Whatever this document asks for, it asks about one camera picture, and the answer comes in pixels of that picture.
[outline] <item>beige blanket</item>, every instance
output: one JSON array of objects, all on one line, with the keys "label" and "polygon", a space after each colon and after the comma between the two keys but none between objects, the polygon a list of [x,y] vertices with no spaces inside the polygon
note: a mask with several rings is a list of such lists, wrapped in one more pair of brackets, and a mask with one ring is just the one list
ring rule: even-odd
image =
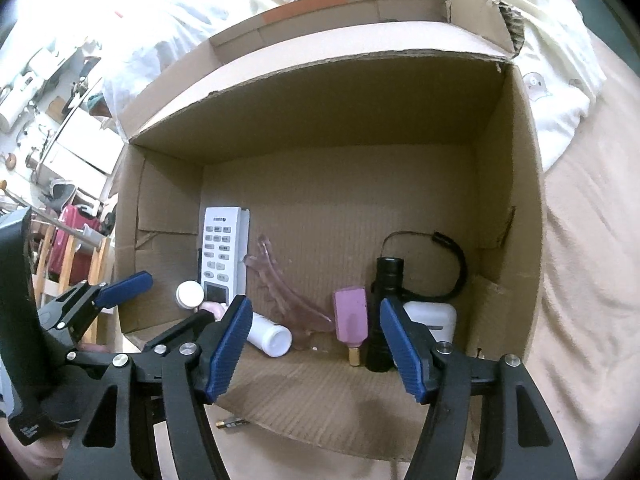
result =
[{"label": "beige blanket", "polygon": [[598,38],[607,81],[548,171],[542,311],[527,368],[580,480],[640,423],[640,79]]}]

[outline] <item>corrugated cardboard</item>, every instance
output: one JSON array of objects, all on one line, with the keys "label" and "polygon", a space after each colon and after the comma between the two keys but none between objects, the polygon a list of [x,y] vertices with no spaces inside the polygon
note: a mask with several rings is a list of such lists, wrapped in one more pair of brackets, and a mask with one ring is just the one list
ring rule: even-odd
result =
[{"label": "corrugated cardboard", "polygon": [[[299,0],[210,38],[123,114],[131,144],[118,205],[116,272],[151,291],[120,309],[141,346],[186,316],[204,208],[251,210],[287,282],[328,311],[372,281],[395,230],[439,230],[474,276],[454,300],[455,342],[525,354],[538,302],[542,186],[516,13],[491,0]],[[395,238],[405,285],[449,290],[455,259]],[[257,312],[270,302],[249,272]],[[271,359],[247,345],[220,406],[331,450],[409,460],[426,408],[398,374],[350,367],[335,338]]]}]

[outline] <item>silver bolt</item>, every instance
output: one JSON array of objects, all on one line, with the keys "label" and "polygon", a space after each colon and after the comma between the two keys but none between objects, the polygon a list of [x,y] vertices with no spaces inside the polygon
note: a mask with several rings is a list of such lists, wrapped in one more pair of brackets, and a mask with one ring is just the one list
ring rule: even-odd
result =
[{"label": "silver bolt", "polygon": [[116,357],[113,358],[113,361],[111,361],[111,364],[113,364],[113,366],[115,366],[116,368],[122,368],[128,362],[129,362],[129,356],[127,356],[126,354],[118,354],[116,355]]},{"label": "silver bolt", "polygon": [[504,362],[509,366],[517,368],[518,366],[520,366],[522,361],[520,361],[520,358],[517,355],[507,354],[504,356]]},{"label": "silver bolt", "polygon": [[184,343],[180,346],[180,353],[182,355],[192,355],[196,353],[198,345],[196,343]]},{"label": "silver bolt", "polygon": [[444,355],[449,355],[453,352],[453,345],[447,341],[438,341],[436,350]]}]

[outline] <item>pink rectangular object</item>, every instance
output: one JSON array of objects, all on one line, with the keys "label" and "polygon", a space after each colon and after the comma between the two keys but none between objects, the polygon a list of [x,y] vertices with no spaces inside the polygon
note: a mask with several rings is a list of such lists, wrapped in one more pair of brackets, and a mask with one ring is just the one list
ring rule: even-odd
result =
[{"label": "pink rectangular object", "polygon": [[367,293],[363,287],[342,288],[334,292],[335,333],[350,348],[362,344],[369,334]]}]

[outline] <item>white remote control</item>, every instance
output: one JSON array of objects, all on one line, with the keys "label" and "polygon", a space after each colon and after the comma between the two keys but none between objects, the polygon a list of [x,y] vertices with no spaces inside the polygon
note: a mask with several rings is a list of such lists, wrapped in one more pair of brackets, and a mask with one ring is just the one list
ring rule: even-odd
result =
[{"label": "white remote control", "polygon": [[204,215],[200,284],[205,301],[231,304],[246,291],[242,261],[249,243],[249,210],[207,207]]}]

